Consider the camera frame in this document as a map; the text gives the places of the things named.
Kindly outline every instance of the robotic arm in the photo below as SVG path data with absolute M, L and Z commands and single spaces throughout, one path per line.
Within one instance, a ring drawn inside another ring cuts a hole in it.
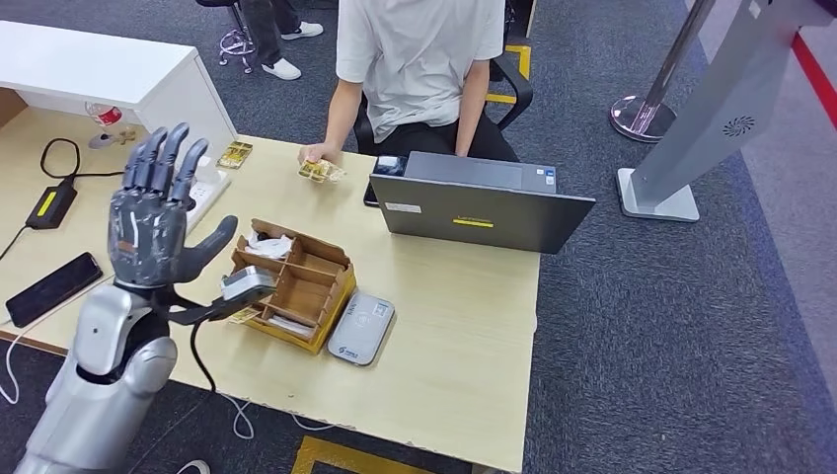
M 87 296 L 67 358 L 46 392 L 46 409 L 15 473 L 121 471 L 148 407 L 177 361 L 169 322 L 193 325 L 195 331 L 202 322 L 224 319 L 273 292 L 270 275 L 252 267 L 225 278 L 222 296 L 208 307 L 175 292 L 175 283 L 200 275 L 238 224 L 228 215 L 197 246 L 185 247 L 191 182 L 208 147 L 204 139 L 193 144 L 175 177 L 188 134 L 185 123 L 171 133 L 160 128 L 132 150 L 122 187 L 111 198 L 108 249 L 114 283 Z

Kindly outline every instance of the cardboard organizer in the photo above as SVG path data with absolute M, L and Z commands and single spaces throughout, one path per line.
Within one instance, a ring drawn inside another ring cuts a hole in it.
M 340 247 L 300 232 L 258 219 L 252 226 L 269 238 L 284 235 L 292 244 L 284 258 L 272 260 L 245 252 L 247 239 L 239 237 L 233 272 L 253 265 L 269 271 L 276 281 L 276 292 L 252 305 L 259 315 L 244 324 L 318 353 L 357 285 L 351 260 Z M 273 315 L 310 328 L 310 336 L 270 323 Z

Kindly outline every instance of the floor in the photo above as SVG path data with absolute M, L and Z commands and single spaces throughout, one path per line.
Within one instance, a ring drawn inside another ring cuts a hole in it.
M 718 2 L 690 49 L 667 98 L 675 110 L 736 6 Z M 193 44 L 239 131 L 312 142 L 335 81 L 335 12 L 302 12 L 326 33 L 287 46 L 303 78 L 280 83 L 217 65 L 214 45 L 229 22 L 189 2 L 0 5 L 0 19 Z M 606 111 L 648 87 L 686 12 L 670 0 L 538 2 L 535 101 L 506 136 L 525 161 L 557 166 L 564 193 L 598 205 L 559 255 L 542 260 L 524 472 L 837 472 L 837 349 L 828 344 L 837 324 L 837 211 L 827 188 L 837 134 L 799 67 L 792 61 L 770 132 L 693 184 L 700 222 L 641 221 L 619 209 L 615 171 L 637 165 L 649 148 L 614 133 Z M 832 78 L 835 32 L 804 33 Z M 83 60 L 94 59 L 80 51 Z M 0 472 L 20 457 L 59 360 L 21 350 L 13 364 L 28 392 L 3 411 L 20 428 L 0 432 Z M 131 459 L 200 396 L 167 386 Z M 138 472 L 175 472 L 192 457 L 207 458 L 213 472 L 290 472 L 304 432 L 287 416 L 248 408 L 257 435 L 241 441 L 230 432 L 231 407 L 209 403 Z M 360 434 L 307 435 L 430 472 L 468 472 L 459 461 Z

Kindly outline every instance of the wooden desk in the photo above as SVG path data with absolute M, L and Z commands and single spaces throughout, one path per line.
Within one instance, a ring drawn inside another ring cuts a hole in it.
M 370 157 L 346 156 L 348 175 L 316 185 L 296 175 L 299 145 L 255 137 L 244 167 L 190 235 L 207 235 L 226 214 L 247 232 L 258 217 L 343 247 L 360 288 L 395 304 L 397 318 L 379 359 L 362 368 L 318 356 L 246 326 L 212 323 L 197 337 L 219 390 L 284 412 L 470 462 L 519 472 L 537 295 L 537 254 L 391 235 L 378 210 L 362 205 Z M 231 269 L 232 244 L 181 293 L 208 303 Z M 28 337 L 66 348 L 81 300 Z M 11 337 L 15 328 L 7 328 Z M 205 386 L 188 350 L 173 378 Z
M 0 128 L 0 243 L 5 247 L 26 222 L 46 187 L 59 183 L 40 170 L 38 161 L 46 144 L 55 137 L 78 143 L 82 173 L 109 173 L 125 167 L 128 147 L 112 146 L 91 150 L 87 142 L 100 132 L 89 118 L 28 108 Z M 46 168 L 56 175 L 70 173 L 75 151 L 68 143 L 55 143 L 46 158 Z M 113 275 L 108 258 L 108 209 L 111 194 L 121 177 L 79 178 L 78 191 L 63 223 L 53 230 L 25 230 L 6 257 L 0 261 L 0 301 L 5 302 L 32 283 L 84 252 L 102 267 L 105 277 Z M 6 306 L 0 321 L 9 318 Z

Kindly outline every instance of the robot finger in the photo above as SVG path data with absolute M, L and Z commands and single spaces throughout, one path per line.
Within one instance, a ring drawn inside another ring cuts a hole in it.
M 157 153 L 160 149 L 160 144 L 166 139 L 169 130 L 161 126 L 151 134 L 145 142 L 145 147 L 139 157 L 139 162 L 134 174 L 133 184 L 138 188 L 148 188 L 151 186 L 151 175 L 154 172 L 154 162 L 157 161 Z
M 209 142 L 205 138 L 196 141 L 186 152 L 181 171 L 178 173 L 175 183 L 172 185 L 172 192 L 169 195 L 169 200 L 176 200 L 179 202 L 186 202 L 189 198 L 189 191 L 191 189 L 191 179 L 194 178 L 194 170 L 197 169 L 197 162 L 200 157 L 206 153 L 209 148 Z
M 136 176 L 136 167 L 139 164 L 139 157 L 142 155 L 142 150 L 145 148 L 147 140 L 143 140 L 136 144 L 128 156 L 128 162 L 125 165 L 125 174 L 122 175 L 122 188 L 127 190 L 133 186 L 133 180 Z
M 172 186 L 172 175 L 175 172 L 175 161 L 178 159 L 181 144 L 189 135 L 189 125 L 186 123 L 179 123 L 166 140 L 163 146 L 163 154 L 157 158 L 154 163 L 154 175 L 151 178 L 151 189 L 156 191 L 165 198 L 169 193 L 169 188 Z

